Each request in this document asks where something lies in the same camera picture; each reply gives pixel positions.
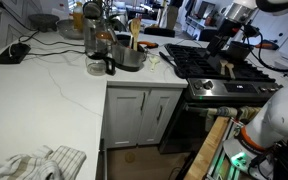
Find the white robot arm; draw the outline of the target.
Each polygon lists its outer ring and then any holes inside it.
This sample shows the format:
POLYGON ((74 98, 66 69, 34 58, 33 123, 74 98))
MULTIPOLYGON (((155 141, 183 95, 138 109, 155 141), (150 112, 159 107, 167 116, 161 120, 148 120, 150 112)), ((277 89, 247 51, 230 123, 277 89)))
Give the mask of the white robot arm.
MULTIPOLYGON (((233 0, 225 13, 225 22, 207 46, 209 56, 215 56, 227 39, 251 17, 253 11, 278 13, 288 10, 288 0, 233 0)), ((264 180, 274 175, 274 165, 266 159, 275 143, 288 137, 288 88, 283 87, 265 103, 258 114, 239 132, 223 142, 230 163, 253 178, 264 180)))

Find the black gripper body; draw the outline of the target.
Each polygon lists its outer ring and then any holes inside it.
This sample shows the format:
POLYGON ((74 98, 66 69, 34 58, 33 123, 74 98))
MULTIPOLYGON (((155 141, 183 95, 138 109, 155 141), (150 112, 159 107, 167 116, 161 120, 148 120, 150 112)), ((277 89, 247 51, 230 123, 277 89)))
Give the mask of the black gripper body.
POLYGON ((240 30, 240 24, 229 19, 224 19, 220 25, 217 34, 212 38, 206 48, 208 56, 215 56, 240 30))

